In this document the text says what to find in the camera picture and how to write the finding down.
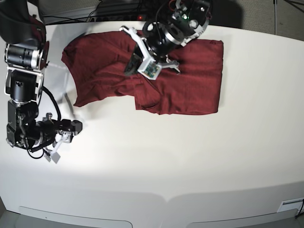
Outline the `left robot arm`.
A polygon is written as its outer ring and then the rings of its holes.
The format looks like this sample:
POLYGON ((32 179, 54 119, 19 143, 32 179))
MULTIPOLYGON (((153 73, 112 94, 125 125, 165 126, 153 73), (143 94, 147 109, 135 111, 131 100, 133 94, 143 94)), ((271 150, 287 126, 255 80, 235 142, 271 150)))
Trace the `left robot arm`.
POLYGON ((155 15, 144 23, 141 32, 134 27, 120 27, 119 30, 136 43, 124 74, 139 73, 156 80, 163 69, 179 73, 178 61, 170 60, 169 54, 205 32, 212 8, 211 0, 165 0, 155 15))

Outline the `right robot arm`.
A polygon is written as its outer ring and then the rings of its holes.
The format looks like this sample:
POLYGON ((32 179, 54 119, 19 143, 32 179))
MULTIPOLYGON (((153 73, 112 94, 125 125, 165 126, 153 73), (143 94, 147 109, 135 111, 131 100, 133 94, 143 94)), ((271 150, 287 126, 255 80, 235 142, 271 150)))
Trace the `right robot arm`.
POLYGON ((37 0, 3 0, 0 3, 0 36, 5 41, 7 64, 5 94, 8 102, 7 143, 32 156, 42 151, 49 162, 58 162, 58 149, 70 143, 83 125, 78 120, 52 118, 47 113, 36 121, 43 94, 54 97, 44 86, 49 41, 37 0))

